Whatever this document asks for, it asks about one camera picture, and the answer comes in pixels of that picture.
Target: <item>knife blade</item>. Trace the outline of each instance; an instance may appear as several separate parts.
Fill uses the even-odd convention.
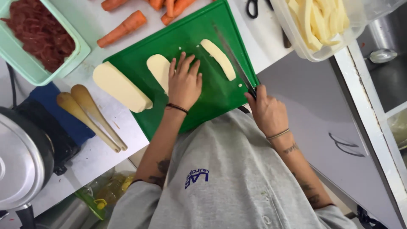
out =
[[[247,77],[246,73],[243,71],[242,66],[240,65],[239,61],[237,60],[237,58],[236,58],[235,54],[233,53],[232,49],[230,48],[228,42],[225,40],[222,33],[219,31],[218,26],[216,26],[216,24],[214,22],[212,22],[212,27],[215,30],[215,33],[218,36],[219,40],[221,41],[221,44],[222,44],[223,48],[225,49],[227,57],[232,62],[232,65],[237,70],[238,75],[245,83],[245,86],[247,87],[248,92],[253,96],[254,99],[257,99],[256,89],[252,86],[249,78]]]

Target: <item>pot lid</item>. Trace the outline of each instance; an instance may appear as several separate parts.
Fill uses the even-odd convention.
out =
[[[44,183],[44,163],[29,135],[0,114],[0,210],[30,202]]]

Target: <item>stainless steel sink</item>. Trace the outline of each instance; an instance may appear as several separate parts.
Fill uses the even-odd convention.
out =
[[[357,42],[365,58],[381,48],[397,52],[384,64],[365,62],[385,112],[407,101],[407,4],[367,25]]]

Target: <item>mint green container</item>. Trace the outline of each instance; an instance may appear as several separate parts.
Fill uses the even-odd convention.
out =
[[[14,0],[0,0],[0,18],[10,18],[10,4]],[[65,17],[48,0],[40,0],[54,15],[75,42],[71,56],[54,73],[44,69],[39,60],[22,49],[23,43],[14,37],[12,30],[0,21],[0,55],[20,75],[35,86],[44,86],[54,78],[63,78],[74,70],[90,53],[90,47]]]

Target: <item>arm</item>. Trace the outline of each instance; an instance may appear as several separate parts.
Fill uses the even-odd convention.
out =
[[[257,101],[245,93],[253,112],[254,120],[266,137],[276,136],[288,129],[285,105],[274,97],[267,96],[264,85],[257,86]],[[317,175],[302,155],[291,132],[270,140],[271,145],[293,173],[312,208],[319,209],[333,204]]]
[[[198,74],[200,61],[197,60],[189,69],[194,58],[191,55],[185,59],[185,52],[182,52],[177,70],[174,71],[176,59],[173,58],[168,75],[168,101],[185,110],[189,110],[201,94],[202,74]],[[163,187],[174,143],[185,116],[186,113],[181,110],[165,108],[161,123],[141,159],[134,180]]]

